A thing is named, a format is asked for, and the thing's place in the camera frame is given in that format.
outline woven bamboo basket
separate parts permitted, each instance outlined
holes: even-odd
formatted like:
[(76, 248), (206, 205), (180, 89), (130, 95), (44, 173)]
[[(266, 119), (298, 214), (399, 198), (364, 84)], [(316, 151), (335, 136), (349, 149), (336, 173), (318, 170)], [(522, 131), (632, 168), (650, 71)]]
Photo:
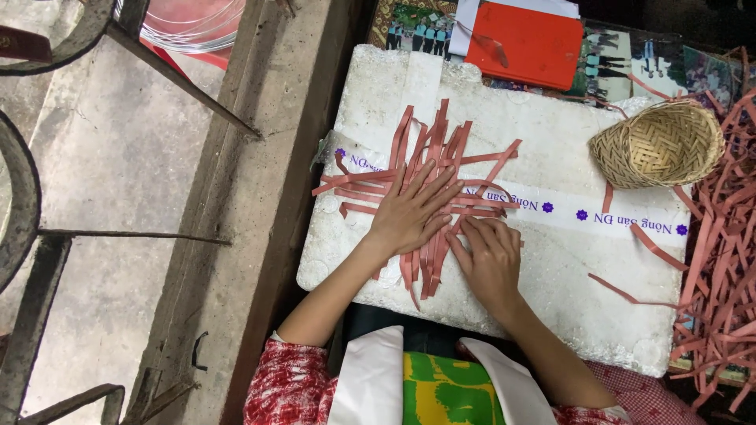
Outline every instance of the woven bamboo basket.
[(614, 124), (588, 142), (612, 186), (677, 186), (701, 180), (723, 153), (717, 118), (693, 101), (662, 103)]

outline hand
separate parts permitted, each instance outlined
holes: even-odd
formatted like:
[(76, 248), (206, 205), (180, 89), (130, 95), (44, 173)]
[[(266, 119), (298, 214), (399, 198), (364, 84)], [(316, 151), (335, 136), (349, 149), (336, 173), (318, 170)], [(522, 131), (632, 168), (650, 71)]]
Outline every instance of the hand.
[(470, 253), (460, 240), (446, 238), (457, 257), (472, 294), (488, 314), (504, 327), (524, 300), (517, 290), (520, 265), (520, 232), (496, 219), (467, 217), (462, 231), (470, 243)]
[(451, 221), (448, 214), (430, 218), (462, 190), (464, 183), (458, 181), (435, 195), (454, 175), (454, 166), (449, 166), (439, 177), (420, 190), (434, 166), (434, 160), (428, 161), (403, 194), (399, 194), (399, 190), (404, 182), (407, 164), (402, 163), (397, 169), (396, 179), (378, 206), (370, 231), (365, 236), (381, 249), (380, 252), (387, 256), (386, 259), (420, 248)]

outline floor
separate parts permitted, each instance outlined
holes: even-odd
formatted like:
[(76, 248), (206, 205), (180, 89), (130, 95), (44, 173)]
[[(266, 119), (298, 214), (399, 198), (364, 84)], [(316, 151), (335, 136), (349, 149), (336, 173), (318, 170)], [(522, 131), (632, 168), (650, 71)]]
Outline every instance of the floor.
[[(0, 24), (56, 45), (78, 0), (0, 5)], [(224, 71), (177, 56), (217, 97)], [(42, 226), (176, 232), (210, 113), (107, 37), (54, 73), (0, 79), (0, 108), (33, 152), (43, 190)], [(0, 171), (0, 210), (9, 182)], [(172, 240), (79, 238), (68, 259), (29, 384), (31, 414), (102, 383), (130, 394), (163, 288)], [(14, 323), (25, 265), (0, 294), (0, 335)], [(99, 423), (100, 405), (56, 424)]]

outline red folder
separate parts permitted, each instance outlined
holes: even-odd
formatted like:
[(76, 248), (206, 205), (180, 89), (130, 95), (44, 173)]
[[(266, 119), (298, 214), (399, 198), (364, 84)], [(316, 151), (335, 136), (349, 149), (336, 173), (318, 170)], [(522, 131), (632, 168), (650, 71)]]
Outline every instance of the red folder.
[[(572, 86), (583, 40), (579, 20), (483, 1), (472, 31), (478, 36), (470, 40), (465, 62), (484, 75), (562, 90)], [(501, 43), (507, 67), (490, 39)]]

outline red patterned shirt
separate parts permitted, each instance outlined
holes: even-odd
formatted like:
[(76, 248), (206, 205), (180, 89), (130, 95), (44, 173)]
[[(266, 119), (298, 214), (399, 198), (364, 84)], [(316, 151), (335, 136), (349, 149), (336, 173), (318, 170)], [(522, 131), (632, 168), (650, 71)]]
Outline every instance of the red patterned shirt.
[[(244, 425), (325, 425), (339, 378), (329, 378), (326, 350), (269, 339), (244, 404)], [(552, 408), (559, 425), (630, 425), (619, 406)]]

